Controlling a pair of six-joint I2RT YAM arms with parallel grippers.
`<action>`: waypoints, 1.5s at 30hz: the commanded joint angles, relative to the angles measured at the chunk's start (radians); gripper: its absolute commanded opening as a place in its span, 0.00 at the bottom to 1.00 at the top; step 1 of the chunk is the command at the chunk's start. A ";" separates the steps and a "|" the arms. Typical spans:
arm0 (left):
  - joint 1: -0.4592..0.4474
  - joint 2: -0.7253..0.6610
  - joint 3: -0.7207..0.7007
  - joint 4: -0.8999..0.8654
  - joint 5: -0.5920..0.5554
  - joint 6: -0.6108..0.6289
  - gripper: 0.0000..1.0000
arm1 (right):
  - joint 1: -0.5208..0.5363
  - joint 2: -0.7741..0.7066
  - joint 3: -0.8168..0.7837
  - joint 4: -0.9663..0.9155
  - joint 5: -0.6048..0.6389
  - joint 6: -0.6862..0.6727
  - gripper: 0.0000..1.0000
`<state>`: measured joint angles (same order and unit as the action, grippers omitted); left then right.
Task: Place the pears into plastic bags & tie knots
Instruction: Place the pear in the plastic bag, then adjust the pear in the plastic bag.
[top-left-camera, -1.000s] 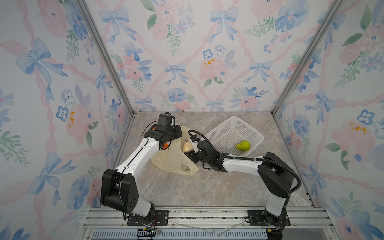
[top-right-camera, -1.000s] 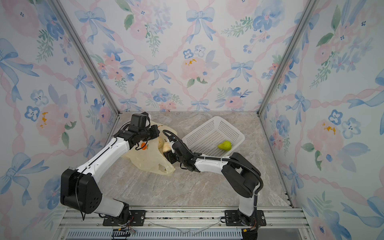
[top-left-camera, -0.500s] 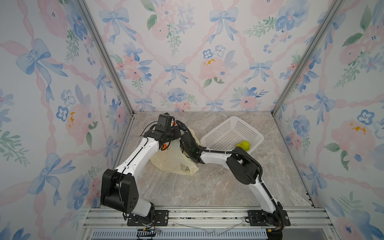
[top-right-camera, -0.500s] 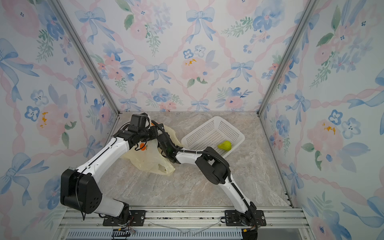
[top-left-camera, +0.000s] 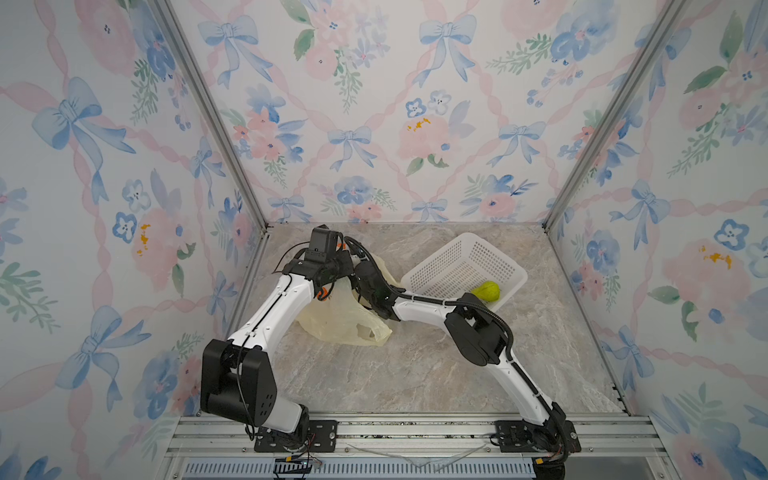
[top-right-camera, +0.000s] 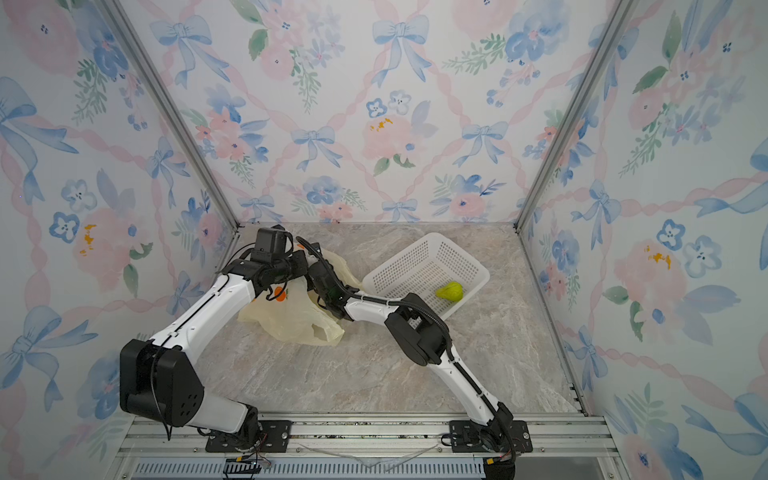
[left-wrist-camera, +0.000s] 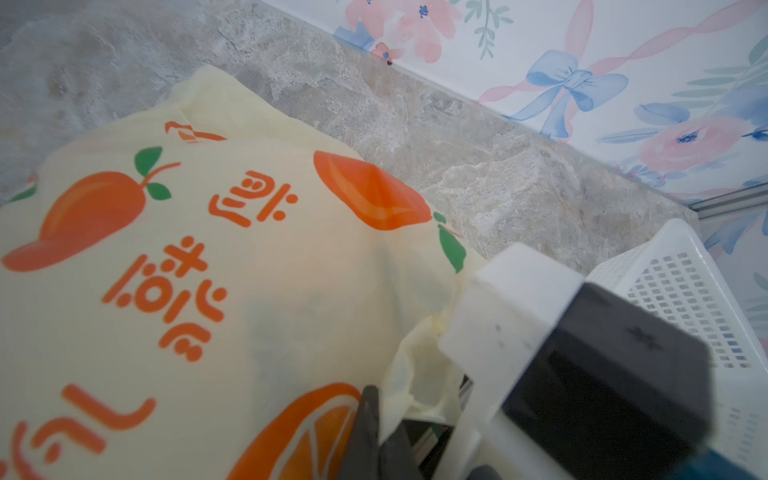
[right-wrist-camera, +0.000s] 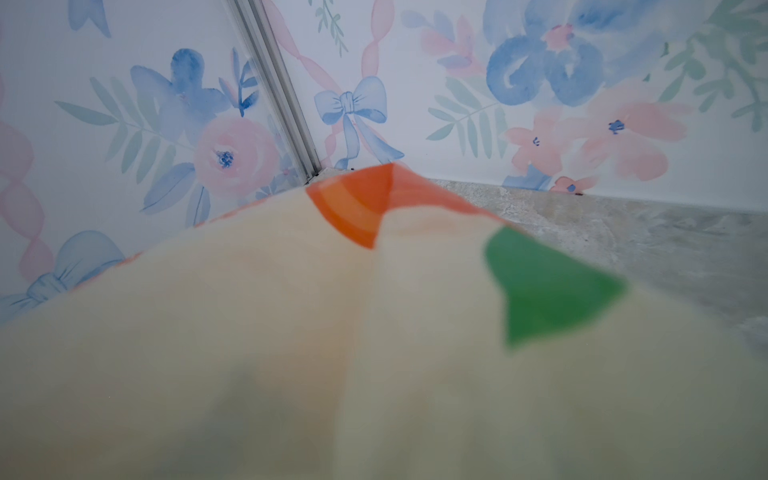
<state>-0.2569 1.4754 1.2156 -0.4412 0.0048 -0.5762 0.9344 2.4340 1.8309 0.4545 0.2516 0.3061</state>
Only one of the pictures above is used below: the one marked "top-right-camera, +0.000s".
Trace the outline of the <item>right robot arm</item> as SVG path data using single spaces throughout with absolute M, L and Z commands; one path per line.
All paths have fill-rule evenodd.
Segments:
M 348 286 L 317 244 L 304 242 L 302 247 L 314 258 L 308 266 L 307 282 L 322 308 L 339 319 L 385 327 L 409 360 L 433 371 L 454 394 L 483 448 L 501 453 L 504 460 L 515 458 L 513 414 L 471 373 L 454 346 L 447 324 L 420 296 L 409 293 L 386 299 Z

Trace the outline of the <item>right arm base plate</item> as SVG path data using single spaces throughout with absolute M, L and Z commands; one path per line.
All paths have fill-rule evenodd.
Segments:
M 515 454 L 531 453 L 534 449 L 528 425 L 519 420 L 502 426 L 481 426 L 470 420 L 453 420 L 449 422 L 449 432 L 441 436 L 440 443 L 450 447 L 453 453 L 498 456 L 510 451 Z

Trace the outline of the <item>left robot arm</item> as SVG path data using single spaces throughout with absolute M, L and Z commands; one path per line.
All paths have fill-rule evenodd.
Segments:
M 240 310 L 274 286 L 306 274 L 303 252 L 270 262 L 237 259 L 186 312 L 146 341 L 131 340 L 119 358 L 121 409 L 167 429 L 194 427 L 254 441 L 258 410 L 205 392 L 195 365 Z

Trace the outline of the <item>green pear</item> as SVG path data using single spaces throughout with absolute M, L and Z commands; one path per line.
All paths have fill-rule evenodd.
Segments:
M 435 292 L 435 296 L 442 300 L 458 303 L 464 298 L 464 289 L 460 283 L 450 282 L 438 288 Z

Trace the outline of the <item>yellow plastic bag fruit print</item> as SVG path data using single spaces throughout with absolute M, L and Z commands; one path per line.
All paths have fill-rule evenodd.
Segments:
M 260 272 L 255 277 L 257 298 L 240 310 L 237 320 L 257 323 L 278 341 L 310 346 L 336 346 L 344 335 L 338 321 L 345 313 L 334 313 L 318 288 L 327 272 L 317 259 L 307 259 L 303 249 L 281 255 L 261 254 L 252 248 L 239 257 Z

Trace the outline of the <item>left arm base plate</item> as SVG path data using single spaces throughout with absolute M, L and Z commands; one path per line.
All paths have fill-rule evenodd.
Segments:
M 286 453 L 293 423 L 290 420 L 258 420 L 246 423 L 238 433 L 214 432 L 207 436 L 207 453 Z

